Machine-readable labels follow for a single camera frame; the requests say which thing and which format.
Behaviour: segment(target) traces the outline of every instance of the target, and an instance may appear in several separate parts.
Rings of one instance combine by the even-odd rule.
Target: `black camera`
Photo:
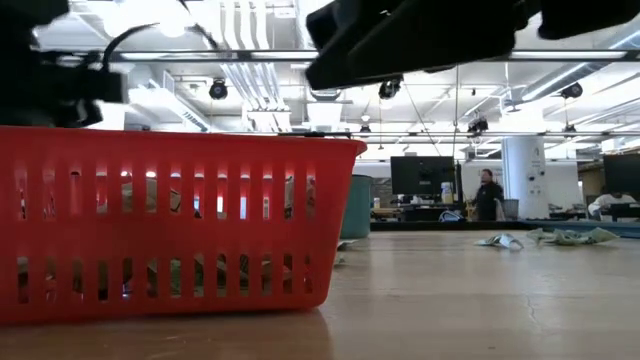
[[[209,96],[214,100],[223,100],[227,98],[227,95],[229,95],[229,92],[224,79],[213,80],[213,85],[209,88]]]

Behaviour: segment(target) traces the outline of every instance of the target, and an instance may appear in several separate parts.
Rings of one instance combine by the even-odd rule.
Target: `wooden table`
[[[0,329],[0,359],[637,359],[640,242],[521,252],[373,233],[304,313]]]

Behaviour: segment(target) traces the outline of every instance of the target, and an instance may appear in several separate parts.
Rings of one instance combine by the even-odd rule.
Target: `fluorescent light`
[[[510,58],[519,59],[602,59],[616,60],[626,54],[625,51],[513,51]]]

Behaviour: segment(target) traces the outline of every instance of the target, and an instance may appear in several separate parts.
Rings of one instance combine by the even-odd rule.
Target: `black monitor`
[[[603,163],[607,192],[640,192],[640,154],[605,155]]]
[[[451,156],[391,157],[391,191],[394,195],[436,195],[443,182],[455,182]]]

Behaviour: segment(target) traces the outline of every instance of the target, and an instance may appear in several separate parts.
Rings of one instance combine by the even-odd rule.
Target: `wire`
[[[187,7],[185,0],[176,0],[176,1],[179,2],[180,5],[182,5],[182,7],[187,11],[187,14],[190,17],[193,17],[191,15],[191,11],[189,11],[189,7]],[[120,44],[122,44],[123,41],[125,41],[132,35],[135,35],[147,29],[154,28],[158,25],[160,25],[160,23],[156,22],[156,23],[134,26],[129,28],[127,31],[123,32],[122,34],[118,35],[113,40],[111,40],[111,42],[104,49],[104,54],[102,56],[102,71],[105,71],[105,72],[110,71],[110,65],[111,65],[110,62],[111,62],[111,57],[113,56],[113,52],[118,48],[118,46],[120,46]],[[218,46],[218,43],[213,39],[211,34],[208,33],[205,30],[205,28],[203,28],[202,25],[198,24],[197,22],[194,21],[194,25],[187,28],[187,31],[196,33],[198,35],[202,35],[207,41],[207,44],[209,45],[211,50],[220,49],[220,46]]]
[[[455,114],[453,114],[454,118],[453,118],[453,150],[452,150],[452,154],[451,156],[453,156],[453,158],[456,158],[456,135],[458,134],[458,100],[459,100],[459,94],[460,94],[460,66],[457,65],[456,66],[456,107],[455,107]]]
[[[433,147],[436,149],[436,152],[438,153],[438,156],[442,156],[440,154],[440,150],[438,150],[438,145],[436,145],[436,142],[433,141],[433,138],[431,137],[431,133],[429,132],[429,129],[427,128],[427,125],[424,124],[424,121],[422,120],[422,115],[420,115],[420,111],[418,111],[418,107],[416,106],[415,101],[413,101],[413,96],[411,96],[411,91],[409,91],[409,86],[407,86],[407,83],[404,83],[404,87],[407,89],[407,95],[409,95],[409,100],[411,100],[411,105],[413,106],[413,110],[416,112],[416,115],[418,115],[418,120],[420,120],[420,123],[422,124],[422,127],[424,128],[424,132],[427,133],[427,136],[429,137],[429,141],[431,141],[431,145],[433,145]]]

